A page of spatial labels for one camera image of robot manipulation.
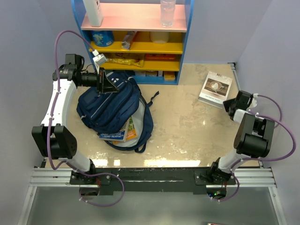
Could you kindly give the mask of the navy blue student backpack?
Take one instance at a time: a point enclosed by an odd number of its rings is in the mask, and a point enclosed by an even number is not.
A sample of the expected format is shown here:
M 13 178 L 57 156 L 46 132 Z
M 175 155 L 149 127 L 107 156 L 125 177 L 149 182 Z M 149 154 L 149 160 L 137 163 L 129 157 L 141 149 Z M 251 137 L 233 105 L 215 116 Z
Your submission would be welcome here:
M 143 153 L 154 128 L 150 112 L 153 102 L 146 102 L 130 73 L 113 71 L 107 74 L 107 78 L 119 88 L 119 92 L 100 94 L 91 87 L 79 97 L 77 113 L 84 125 L 98 135 L 118 132 L 129 119 L 133 119 L 138 129 L 137 139 L 128 143 L 107 140 L 106 143 L 117 150 Z

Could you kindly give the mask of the white coffee cover book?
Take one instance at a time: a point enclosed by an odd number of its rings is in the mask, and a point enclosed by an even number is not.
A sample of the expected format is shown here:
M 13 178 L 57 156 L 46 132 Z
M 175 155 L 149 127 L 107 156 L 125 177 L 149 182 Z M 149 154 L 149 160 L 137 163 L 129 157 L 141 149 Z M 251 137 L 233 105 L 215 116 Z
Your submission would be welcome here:
M 222 109 L 227 100 L 233 79 L 209 71 L 204 81 L 198 100 Z

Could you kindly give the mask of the blue Treehouse book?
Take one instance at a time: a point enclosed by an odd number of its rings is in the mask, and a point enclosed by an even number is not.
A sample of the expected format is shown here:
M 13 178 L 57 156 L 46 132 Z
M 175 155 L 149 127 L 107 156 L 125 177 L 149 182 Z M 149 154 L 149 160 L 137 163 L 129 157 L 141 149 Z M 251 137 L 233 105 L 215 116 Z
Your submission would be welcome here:
M 100 133 L 99 138 L 105 141 L 111 142 L 125 142 L 127 138 L 129 120 L 121 127 L 121 129 L 115 133 Z

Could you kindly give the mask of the orange Treehouse book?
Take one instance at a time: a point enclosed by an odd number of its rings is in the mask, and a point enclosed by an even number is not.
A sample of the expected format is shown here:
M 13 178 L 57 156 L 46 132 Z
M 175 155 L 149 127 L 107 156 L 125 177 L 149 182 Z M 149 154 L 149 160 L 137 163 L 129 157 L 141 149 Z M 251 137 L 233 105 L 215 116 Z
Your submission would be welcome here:
M 125 143 L 126 141 L 129 141 L 136 137 L 137 137 L 137 132 L 134 126 L 133 119 L 132 117 L 130 117 L 127 120 L 126 124 L 123 125 L 121 130 L 115 134 L 112 143 L 113 144 Z

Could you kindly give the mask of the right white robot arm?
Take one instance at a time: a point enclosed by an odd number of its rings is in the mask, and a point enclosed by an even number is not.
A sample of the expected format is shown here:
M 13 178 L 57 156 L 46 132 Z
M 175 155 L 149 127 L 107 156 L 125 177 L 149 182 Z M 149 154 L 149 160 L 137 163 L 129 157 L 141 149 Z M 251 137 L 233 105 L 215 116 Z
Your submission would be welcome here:
M 275 122 L 250 113 L 250 109 L 257 106 L 257 97 L 239 91 L 235 98 L 223 102 L 230 119 L 240 126 L 233 142 L 234 149 L 213 162 L 206 172 L 212 183 L 229 180 L 246 161 L 261 159 L 269 154 Z

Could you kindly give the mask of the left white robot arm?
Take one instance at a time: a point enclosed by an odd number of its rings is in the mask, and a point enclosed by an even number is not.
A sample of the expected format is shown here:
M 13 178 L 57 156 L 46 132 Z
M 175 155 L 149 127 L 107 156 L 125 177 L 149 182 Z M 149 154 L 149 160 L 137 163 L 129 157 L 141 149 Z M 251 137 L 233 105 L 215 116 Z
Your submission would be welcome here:
M 107 61 L 106 57 L 96 50 L 93 55 L 94 73 L 82 72 L 84 60 L 76 54 L 67 54 L 65 64 L 56 67 L 48 110 L 41 124 L 31 131 L 41 155 L 48 159 L 52 169 L 57 170 L 65 163 L 81 173 L 81 179 L 87 184 L 96 181 L 97 172 L 91 169 L 92 161 L 78 151 L 77 140 L 67 128 L 73 95 L 80 86 L 95 87 L 99 93 L 119 90 L 101 67 Z

